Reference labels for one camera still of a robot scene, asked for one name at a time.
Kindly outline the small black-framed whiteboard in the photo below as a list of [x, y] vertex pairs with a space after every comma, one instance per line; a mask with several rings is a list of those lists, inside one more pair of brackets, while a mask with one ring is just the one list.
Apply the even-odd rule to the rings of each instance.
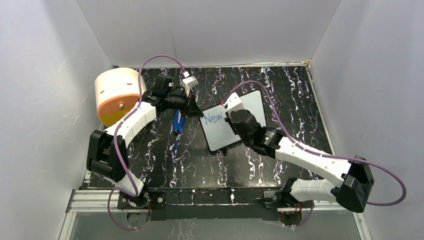
[[[263, 106], [264, 100], [260, 90], [257, 89], [246, 93], [239, 98], [244, 108], [255, 116], [261, 126], [266, 126], [267, 121]], [[205, 109], [203, 111], [203, 117], [199, 118], [207, 146], [211, 152], [241, 141], [240, 137], [234, 134], [230, 125], [225, 121], [226, 112], [225, 107], [218, 104]]]

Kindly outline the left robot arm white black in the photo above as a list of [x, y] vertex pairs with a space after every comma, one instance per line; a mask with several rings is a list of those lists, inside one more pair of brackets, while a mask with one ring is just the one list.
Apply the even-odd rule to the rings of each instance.
[[202, 117], [192, 90], [198, 84], [194, 76], [183, 73], [178, 84], [171, 76], [159, 74], [124, 117], [106, 130], [95, 130], [89, 137], [86, 168], [130, 196], [137, 208], [149, 203], [144, 182], [129, 170], [127, 148], [137, 134], [166, 110], [176, 110], [182, 117]]

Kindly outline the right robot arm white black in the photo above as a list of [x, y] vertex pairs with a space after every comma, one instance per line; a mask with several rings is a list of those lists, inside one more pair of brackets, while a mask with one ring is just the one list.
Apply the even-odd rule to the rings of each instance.
[[336, 159], [313, 147], [292, 142], [273, 127], [261, 126], [255, 116], [242, 109], [227, 113], [225, 121], [242, 143], [255, 153], [286, 161], [319, 175], [321, 180], [287, 180], [281, 192], [282, 202], [295, 207], [306, 201], [336, 202], [345, 209], [362, 213], [367, 205], [374, 177], [366, 160]]

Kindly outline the blue stapler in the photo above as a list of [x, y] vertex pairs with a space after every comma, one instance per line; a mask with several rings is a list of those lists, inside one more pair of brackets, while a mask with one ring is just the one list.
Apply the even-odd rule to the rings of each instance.
[[182, 114], [180, 110], [177, 110], [175, 112], [173, 117], [172, 129], [176, 134], [180, 135], [183, 133], [186, 120], [187, 120], [186, 116]]

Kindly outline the cream orange cylindrical drum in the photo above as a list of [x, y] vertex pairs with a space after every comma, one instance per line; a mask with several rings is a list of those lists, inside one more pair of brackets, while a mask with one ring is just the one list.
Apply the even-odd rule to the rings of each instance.
[[139, 72], [127, 67], [119, 67], [101, 73], [94, 81], [96, 114], [107, 127], [123, 118], [138, 102], [142, 92], [147, 90]]

